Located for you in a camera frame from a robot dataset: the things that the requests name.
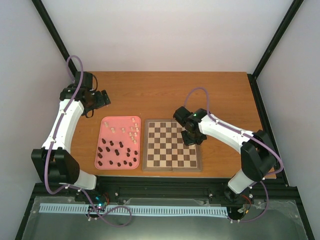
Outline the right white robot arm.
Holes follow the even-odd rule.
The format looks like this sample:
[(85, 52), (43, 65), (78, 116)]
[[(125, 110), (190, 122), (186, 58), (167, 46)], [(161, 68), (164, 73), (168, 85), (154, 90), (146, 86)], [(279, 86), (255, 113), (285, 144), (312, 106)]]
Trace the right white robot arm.
[(174, 112), (173, 119), (184, 128), (181, 134), (186, 146), (201, 145), (207, 137), (212, 137), (240, 154), (240, 170), (224, 188), (224, 197), (230, 203), (261, 181), (278, 162), (270, 137), (263, 130), (252, 132), (238, 128), (203, 108), (190, 112), (181, 106)]

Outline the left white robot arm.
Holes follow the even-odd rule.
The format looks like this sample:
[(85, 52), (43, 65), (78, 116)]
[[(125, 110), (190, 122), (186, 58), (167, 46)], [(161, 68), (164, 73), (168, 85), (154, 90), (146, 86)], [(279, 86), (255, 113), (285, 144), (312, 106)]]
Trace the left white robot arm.
[(39, 149), (33, 149), (31, 160), (40, 180), (50, 194), (50, 183), (62, 188), (86, 190), (92, 201), (103, 198), (104, 188), (97, 177), (80, 169), (71, 155), (71, 143), (80, 117), (111, 103), (105, 90), (98, 91), (98, 79), (90, 72), (76, 72), (75, 82), (64, 88), (59, 96), (59, 109), (48, 138)]

